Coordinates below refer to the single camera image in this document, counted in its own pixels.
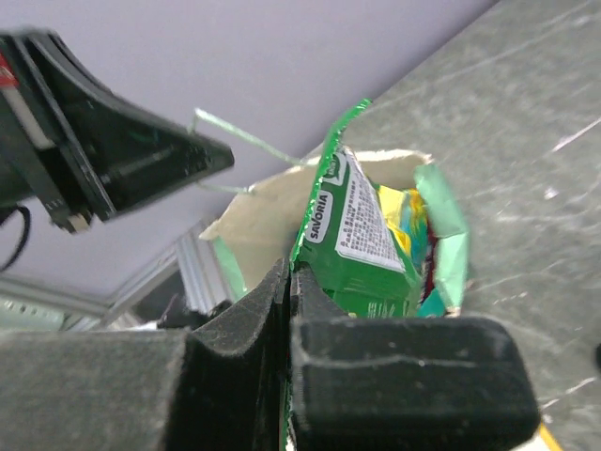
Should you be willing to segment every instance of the nutrition label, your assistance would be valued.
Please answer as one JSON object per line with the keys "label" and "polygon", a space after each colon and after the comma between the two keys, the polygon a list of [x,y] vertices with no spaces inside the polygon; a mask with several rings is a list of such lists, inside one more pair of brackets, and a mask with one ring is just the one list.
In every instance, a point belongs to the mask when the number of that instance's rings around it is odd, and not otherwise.
{"label": "nutrition label", "polygon": [[343,150],[339,156],[348,162],[349,177],[336,252],[341,257],[405,272],[379,209],[376,191],[350,151]]}

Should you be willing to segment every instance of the white label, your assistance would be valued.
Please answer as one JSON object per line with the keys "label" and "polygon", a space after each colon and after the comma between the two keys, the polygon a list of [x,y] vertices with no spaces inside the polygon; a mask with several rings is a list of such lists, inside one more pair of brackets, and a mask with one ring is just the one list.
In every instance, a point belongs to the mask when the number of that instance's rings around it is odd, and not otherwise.
{"label": "white label", "polygon": [[379,208],[376,190],[350,151],[344,150],[338,156],[341,161],[347,160],[349,175],[336,252],[340,257],[405,272]]}
{"label": "white label", "polygon": [[394,315],[396,307],[394,304],[388,305],[386,302],[369,303],[367,305],[368,318],[390,318]]}
{"label": "white label", "polygon": [[321,243],[326,236],[328,226],[330,225],[331,204],[333,197],[331,193],[321,190],[317,195],[316,204],[313,208],[313,215],[304,232],[304,238],[310,242]]}
{"label": "white label", "polygon": [[323,181],[331,183],[332,185],[340,186],[345,181],[345,174],[347,173],[347,159],[339,153],[334,153],[331,156],[330,167],[328,172],[323,176]]}

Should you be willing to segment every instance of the red label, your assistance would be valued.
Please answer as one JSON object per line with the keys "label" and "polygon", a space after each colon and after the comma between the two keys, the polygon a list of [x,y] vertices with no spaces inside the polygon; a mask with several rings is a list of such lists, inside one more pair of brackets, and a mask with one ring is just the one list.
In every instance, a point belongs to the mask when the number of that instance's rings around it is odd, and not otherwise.
{"label": "red label", "polygon": [[0,89],[3,87],[17,87],[19,82],[10,69],[6,59],[0,54]]}

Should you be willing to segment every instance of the green plastic wrapper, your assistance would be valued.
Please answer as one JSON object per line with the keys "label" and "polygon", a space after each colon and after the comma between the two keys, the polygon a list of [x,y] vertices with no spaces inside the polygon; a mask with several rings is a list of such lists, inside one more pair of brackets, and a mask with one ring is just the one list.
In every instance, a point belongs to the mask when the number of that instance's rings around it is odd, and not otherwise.
{"label": "green plastic wrapper", "polygon": [[414,316],[422,277],[387,227],[378,191],[341,145],[343,130],[369,104],[348,111],[326,137],[291,267],[308,263],[321,288],[351,315]]}
{"label": "green plastic wrapper", "polygon": [[417,190],[397,191],[374,182],[372,185],[378,193],[386,226],[401,250],[411,257],[416,271],[422,273],[428,247],[428,222],[422,196]]}
{"label": "green plastic wrapper", "polygon": [[456,315],[461,310],[470,258],[470,228],[442,171],[434,164],[415,169],[415,186],[427,205],[428,217],[439,238],[434,272],[435,292],[426,299],[421,315],[442,310]]}

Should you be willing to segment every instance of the metal frame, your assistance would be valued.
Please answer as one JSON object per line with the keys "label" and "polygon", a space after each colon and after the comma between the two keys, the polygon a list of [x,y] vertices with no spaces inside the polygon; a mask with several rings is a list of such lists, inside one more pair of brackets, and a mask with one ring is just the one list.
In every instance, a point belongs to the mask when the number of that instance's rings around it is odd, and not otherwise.
{"label": "metal frame", "polygon": [[0,299],[1,329],[56,332],[62,327],[64,318],[65,315],[53,309]]}
{"label": "metal frame", "polygon": [[208,224],[208,221],[201,221],[108,298],[86,297],[8,276],[0,277],[0,298],[71,314],[63,324],[63,330],[106,330],[123,318],[127,318],[121,321],[124,324],[135,325],[136,318],[130,310],[180,271],[189,307],[208,312],[217,303],[232,296],[212,243],[198,238]]}

